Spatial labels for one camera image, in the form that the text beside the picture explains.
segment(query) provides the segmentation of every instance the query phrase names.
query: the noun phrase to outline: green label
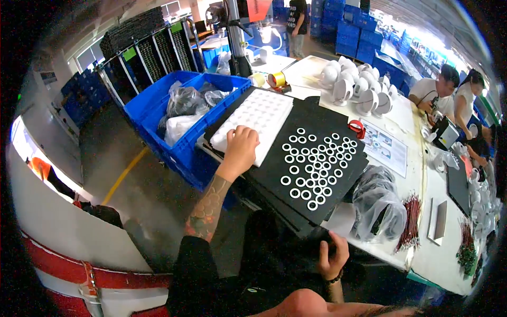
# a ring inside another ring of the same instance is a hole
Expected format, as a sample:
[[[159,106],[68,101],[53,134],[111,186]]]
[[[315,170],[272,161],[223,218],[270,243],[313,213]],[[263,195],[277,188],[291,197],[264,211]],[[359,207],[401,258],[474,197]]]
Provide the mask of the green label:
[[[135,48],[131,47],[123,53],[123,58],[125,58],[125,61],[128,61],[129,59],[131,59],[135,55],[137,55],[135,52]]]
[[[178,31],[181,31],[181,30],[182,30],[182,28],[183,28],[183,27],[182,27],[182,23],[181,23],[181,22],[178,22],[178,23],[176,23],[176,24],[173,24],[173,25],[171,26],[171,33],[176,33],[176,32],[178,32]]]

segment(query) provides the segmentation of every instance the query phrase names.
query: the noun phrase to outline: gray pants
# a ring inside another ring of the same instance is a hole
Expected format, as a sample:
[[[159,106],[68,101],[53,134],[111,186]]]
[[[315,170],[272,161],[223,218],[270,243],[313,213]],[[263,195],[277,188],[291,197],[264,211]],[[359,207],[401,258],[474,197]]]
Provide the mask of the gray pants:
[[[305,58],[305,54],[303,54],[304,40],[305,36],[302,34],[298,34],[295,37],[293,37],[292,34],[288,34],[288,46],[290,51],[292,52],[293,57]]]

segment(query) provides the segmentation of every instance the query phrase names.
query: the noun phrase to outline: tape roll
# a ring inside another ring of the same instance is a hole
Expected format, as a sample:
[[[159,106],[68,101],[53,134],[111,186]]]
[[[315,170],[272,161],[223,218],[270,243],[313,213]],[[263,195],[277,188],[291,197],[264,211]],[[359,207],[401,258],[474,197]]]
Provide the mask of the tape roll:
[[[268,84],[273,87],[281,87],[285,85],[285,75],[282,72],[269,74],[268,75]]]

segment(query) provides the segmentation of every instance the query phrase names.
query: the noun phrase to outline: white t-shirt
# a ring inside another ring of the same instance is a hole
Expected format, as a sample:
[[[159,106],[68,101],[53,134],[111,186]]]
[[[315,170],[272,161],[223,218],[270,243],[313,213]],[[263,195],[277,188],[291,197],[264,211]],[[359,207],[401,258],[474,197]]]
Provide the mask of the white t-shirt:
[[[470,82],[463,84],[461,85],[461,87],[458,88],[455,100],[458,100],[457,96],[463,96],[466,100],[466,106],[463,109],[463,112],[460,114],[460,117],[463,118],[465,124],[468,124],[470,118],[472,117],[472,113],[474,112],[474,100],[475,100],[475,95],[472,92],[472,86],[470,85]]]
[[[409,96],[414,95],[422,98],[421,102],[432,101],[437,97],[437,81],[432,78],[422,78],[410,89]],[[440,97],[437,101],[437,108],[443,115],[454,114],[454,100],[451,96]]]

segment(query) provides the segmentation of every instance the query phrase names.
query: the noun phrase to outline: instruction sheet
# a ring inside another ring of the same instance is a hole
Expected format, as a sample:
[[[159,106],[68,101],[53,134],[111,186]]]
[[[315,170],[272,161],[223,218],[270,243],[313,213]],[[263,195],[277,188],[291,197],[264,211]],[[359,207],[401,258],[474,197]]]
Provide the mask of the instruction sheet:
[[[407,146],[376,125],[363,118],[360,120],[366,129],[365,138],[361,140],[365,144],[365,153],[406,178]]]

